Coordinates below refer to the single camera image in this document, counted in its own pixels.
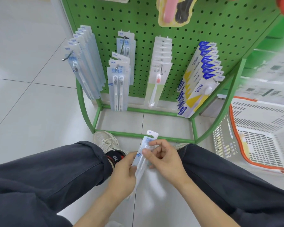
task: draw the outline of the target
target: white sneaker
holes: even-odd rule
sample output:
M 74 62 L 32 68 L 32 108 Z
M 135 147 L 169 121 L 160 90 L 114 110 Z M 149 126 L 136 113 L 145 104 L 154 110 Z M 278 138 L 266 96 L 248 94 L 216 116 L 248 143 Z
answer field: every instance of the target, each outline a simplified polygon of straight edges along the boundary
M 119 150 L 124 155 L 129 153 L 128 151 L 121 150 L 116 137 L 106 131 L 97 131 L 94 133 L 94 144 L 100 147 L 105 154 L 111 150 Z
M 181 149 L 182 147 L 185 147 L 185 146 L 188 145 L 188 144 L 189 144 L 189 143 L 179 143 L 179 144 L 175 145 L 174 148 L 175 148 L 176 150 L 179 150 L 179 149 Z

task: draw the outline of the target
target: white plastic basket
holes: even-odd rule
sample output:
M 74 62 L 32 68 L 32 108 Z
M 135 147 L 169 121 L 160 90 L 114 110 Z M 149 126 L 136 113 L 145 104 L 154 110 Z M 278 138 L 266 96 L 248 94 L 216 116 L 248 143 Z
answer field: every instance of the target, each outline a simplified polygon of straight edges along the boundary
M 284 173 L 284 106 L 235 97 L 213 139 L 216 154 L 247 170 Z

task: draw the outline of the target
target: forearm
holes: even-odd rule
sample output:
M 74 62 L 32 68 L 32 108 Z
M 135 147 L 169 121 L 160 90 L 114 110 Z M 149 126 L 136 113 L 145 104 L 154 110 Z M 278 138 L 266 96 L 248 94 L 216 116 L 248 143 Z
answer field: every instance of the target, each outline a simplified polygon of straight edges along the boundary
M 104 227 L 110 215 L 121 203 L 109 192 L 99 197 L 74 227 Z
M 176 186 L 202 227 L 239 227 L 190 179 Z

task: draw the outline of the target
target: black sock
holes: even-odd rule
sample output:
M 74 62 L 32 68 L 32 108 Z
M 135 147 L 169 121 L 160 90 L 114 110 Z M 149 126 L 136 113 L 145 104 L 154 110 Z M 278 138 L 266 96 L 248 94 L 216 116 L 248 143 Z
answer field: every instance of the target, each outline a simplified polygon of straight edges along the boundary
M 125 157 L 124 153 L 118 150 L 111 150 L 106 153 L 106 156 L 113 163 L 114 166 L 116 165 L 116 163 L 118 163 Z

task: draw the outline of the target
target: tiled floor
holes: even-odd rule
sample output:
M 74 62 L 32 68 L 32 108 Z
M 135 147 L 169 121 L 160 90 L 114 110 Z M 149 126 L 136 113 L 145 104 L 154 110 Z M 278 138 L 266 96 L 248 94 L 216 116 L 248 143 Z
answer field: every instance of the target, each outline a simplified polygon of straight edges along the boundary
M 81 115 L 75 78 L 62 62 L 65 34 L 47 0 L 0 0 L 0 163 L 80 140 L 92 141 Z M 89 116 L 95 108 L 86 97 Z M 212 119 L 198 117 L 199 136 Z M 192 137 L 183 118 L 111 110 L 101 112 L 98 129 L 162 136 Z M 141 140 L 117 137 L 122 148 L 138 149 Z M 202 147 L 213 151 L 211 138 Z M 284 177 L 257 174 L 284 189 Z M 60 212 L 75 223 L 107 182 Z M 136 197 L 122 202 L 111 216 L 125 227 L 199 226 L 181 195 L 155 170 L 147 170 Z

